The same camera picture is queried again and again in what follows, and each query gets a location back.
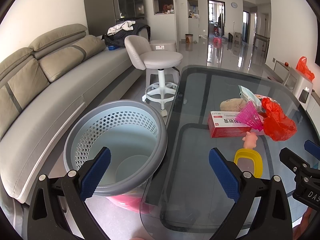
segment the glass table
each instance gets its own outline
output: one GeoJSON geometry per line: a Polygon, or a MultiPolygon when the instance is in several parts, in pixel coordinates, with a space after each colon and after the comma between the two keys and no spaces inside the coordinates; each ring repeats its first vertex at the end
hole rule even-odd
{"type": "MultiPolygon", "coordinates": [[[[141,221],[154,239],[209,239],[231,210],[234,201],[225,194],[208,155],[217,147],[233,161],[236,151],[243,148],[242,137],[211,138],[207,119],[210,111],[220,110],[222,101],[239,98],[238,85],[275,99],[296,123],[298,131],[289,140],[275,142],[258,136],[255,150],[263,160],[262,178],[275,174],[282,178],[292,220],[305,212],[307,207],[292,198],[294,173],[279,160],[280,150],[287,147],[318,168],[319,161],[304,150],[304,142],[319,145],[319,137],[298,100],[282,84],[268,79],[191,65],[183,69],[168,117],[165,157],[149,179],[140,206],[141,221]]],[[[255,198],[243,229],[250,227],[258,204],[259,198],[255,198]]]]}

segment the storage box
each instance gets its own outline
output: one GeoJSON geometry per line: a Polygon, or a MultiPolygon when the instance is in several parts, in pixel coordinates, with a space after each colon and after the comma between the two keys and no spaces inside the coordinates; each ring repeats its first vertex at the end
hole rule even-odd
{"type": "Polygon", "coordinates": [[[211,138],[217,137],[244,137],[246,132],[256,132],[262,135],[263,130],[252,129],[250,126],[236,121],[240,112],[211,111],[208,118],[208,125],[211,138]]]}
{"type": "Polygon", "coordinates": [[[175,40],[155,40],[150,41],[150,46],[153,51],[163,49],[167,51],[177,52],[177,45],[175,40]]]}
{"type": "Polygon", "coordinates": [[[239,43],[241,44],[242,41],[242,34],[241,33],[235,33],[235,36],[233,37],[233,43],[239,43]]]}

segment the black jacket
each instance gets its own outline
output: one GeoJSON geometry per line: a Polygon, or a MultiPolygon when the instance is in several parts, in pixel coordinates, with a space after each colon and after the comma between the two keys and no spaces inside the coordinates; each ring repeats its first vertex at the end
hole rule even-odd
{"type": "Polygon", "coordinates": [[[126,36],[129,35],[138,35],[138,33],[143,29],[146,28],[147,32],[148,32],[148,39],[150,41],[150,26],[146,25],[144,23],[135,23],[132,25],[133,30],[132,31],[125,31],[125,30],[120,30],[119,32],[117,32],[114,35],[103,35],[102,36],[102,40],[104,40],[104,43],[107,46],[119,46],[124,48],[124,39],[126,38],[126,36]]]}

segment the person's hand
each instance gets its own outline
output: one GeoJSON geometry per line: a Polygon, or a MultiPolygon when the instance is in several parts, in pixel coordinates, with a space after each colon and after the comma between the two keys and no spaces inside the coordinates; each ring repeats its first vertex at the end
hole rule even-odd
{"type": "Polygon", "coordinates": [[[307,229],[309,225],[309,218],[312,211],[313,209],[308,207],[307,211],[302,216],[301,223],[292,229],[293,240],[297,240],[303,234],[303,232],[307,229]]]}

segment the chair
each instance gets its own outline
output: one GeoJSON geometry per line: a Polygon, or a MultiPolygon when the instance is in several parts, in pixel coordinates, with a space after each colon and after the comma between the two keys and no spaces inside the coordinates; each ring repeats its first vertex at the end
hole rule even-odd
{"type": "Polygon", "coordinates": [[[124,39],[124,44],[135,68],[141,70],[158,70],[159,82],[149,85],[146,88],[142,101],[145,102],[148,98],[150,101],[160,103],[161,116],[167,116],[168,113],[164,108],[164,104],[172,101],[174,96],[164,98],[164,95],[174,95],[176,93],[177,84],[165,81],[164,70],[179,66],[183,58],[182,54],[166,50],[152,51],[147,39],[135,35],[127,36],[124,39]],[[160,95],[160,99],[152,97],[157,94],[160,95]]]}

